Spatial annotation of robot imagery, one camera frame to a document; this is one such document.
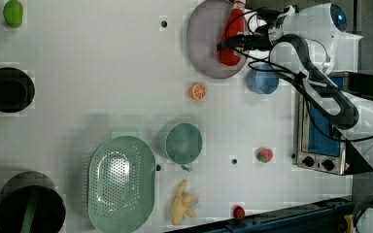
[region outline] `red bottle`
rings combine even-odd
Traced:
[[[245,1],[246,0],[235,0],[232,7],[231,15],[229,16],[228,22],[222,32],[220,42],[223,43],[226,38],[234,37],[240,34],[244,34],[245,31],[245,18],[242,14],[245,12]],[[241,54],[233,49],[220,50],[220,62],[227,66],[236,66],[241,60]]]

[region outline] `green colander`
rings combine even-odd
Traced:
[[[109,140],[89,166],[88,211],[103,233],[133,232],[153,210],[155,158],[141,139]]]

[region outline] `blue cup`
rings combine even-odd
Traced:
[[[258,67],[261,70],[272,70],[271,66],[264,63]],[[251,70],[247,76],[247,87],[250,91],[258,94],[272,94],[278,87],[280,82],[277,72],[262,72]]]

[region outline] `green fruit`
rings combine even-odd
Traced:
[[[18,28],[22,25],[23,7],[18,0],[10,0],[4,7],[4,18],[8,26]]]

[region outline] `black cooking pot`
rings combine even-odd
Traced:
[[[0,233],[57,233],[66,216],[62,198],[51,188],[32,185],[0,204]]]
[[[0,111],[19,112],[32,103],[35,86],[24,72],[16,68],[0,69]]]

